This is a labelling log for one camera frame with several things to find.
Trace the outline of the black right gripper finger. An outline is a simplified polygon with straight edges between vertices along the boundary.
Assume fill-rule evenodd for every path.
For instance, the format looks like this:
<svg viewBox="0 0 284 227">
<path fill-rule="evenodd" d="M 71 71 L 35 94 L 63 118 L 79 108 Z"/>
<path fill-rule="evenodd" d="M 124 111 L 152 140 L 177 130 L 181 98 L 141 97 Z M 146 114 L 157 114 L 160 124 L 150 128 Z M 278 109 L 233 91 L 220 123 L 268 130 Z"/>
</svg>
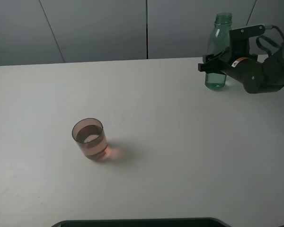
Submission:
<svg viewBox="0 0 284 227">
<path fill-rule="evenodd" d="M 206 74 L 210 73 L 224 74 L 226 68 L 227 68 L 227 63 L 223 61 L 209 61 L 206 63 L 198 64 L 198 70 L 200 72 L 205 72 Z"/>
<path fill-rule="evenodd" d="M 219 59 L 221 56 L 223 56 L 224 53 L 218 53 L 216 55 L 214 54 L 207 54 L 203 56 L 203 62 L 209 62 L 215 59 Z"/>
</svg>

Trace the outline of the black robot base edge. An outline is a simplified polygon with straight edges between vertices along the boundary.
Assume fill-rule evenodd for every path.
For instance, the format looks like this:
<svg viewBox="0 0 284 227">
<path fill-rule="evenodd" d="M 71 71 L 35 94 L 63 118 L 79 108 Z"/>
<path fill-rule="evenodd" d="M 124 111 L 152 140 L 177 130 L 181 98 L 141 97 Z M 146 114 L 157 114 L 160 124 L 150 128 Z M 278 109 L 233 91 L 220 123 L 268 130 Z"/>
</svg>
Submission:
<svg viewBox="0 0 284 227">
<path fill-rule="evenodd" d="M 53 227 L 229 227 L 216 218 L 65 220 Z"/>
</svg>

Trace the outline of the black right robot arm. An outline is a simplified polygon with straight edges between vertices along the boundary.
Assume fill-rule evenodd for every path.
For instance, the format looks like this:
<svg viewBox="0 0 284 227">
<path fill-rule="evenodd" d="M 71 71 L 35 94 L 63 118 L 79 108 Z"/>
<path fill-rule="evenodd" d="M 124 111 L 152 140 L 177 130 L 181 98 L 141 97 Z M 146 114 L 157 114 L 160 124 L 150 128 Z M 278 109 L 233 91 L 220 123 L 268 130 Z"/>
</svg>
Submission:
<svg viewBox="0 0 284 227">
<path fill-rule="evenodd" d="M 225 74 L 240 82 L 249 94 L 277 92 L 284 87 L 284 45 L 263 62 L 254 54 L 232 54 L 229 50 L 205 55 L 200 72 Z"/>
</svg>

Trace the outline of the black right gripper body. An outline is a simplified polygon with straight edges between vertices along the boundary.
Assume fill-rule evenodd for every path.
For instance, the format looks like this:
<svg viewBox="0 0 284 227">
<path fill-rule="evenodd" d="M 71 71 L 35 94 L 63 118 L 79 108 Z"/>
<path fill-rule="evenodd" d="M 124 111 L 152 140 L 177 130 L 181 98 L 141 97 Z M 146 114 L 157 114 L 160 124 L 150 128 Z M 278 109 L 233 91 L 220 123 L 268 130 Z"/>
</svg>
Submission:
<svg viewBox="0 0 284 227">
<path fill-rule="evenodd" d="M 218 71 L 221 74 L 227 75 L 227 70 L 232 68 L 232 64 L 239 58 L 248 58 L 257 61 L 258 55 L 255 53 L 250 53 L 249 50 L 245 49 L 234 49 L 226 48 L 224 54 L 219 57 L 220 67 Z"/>
</svg>

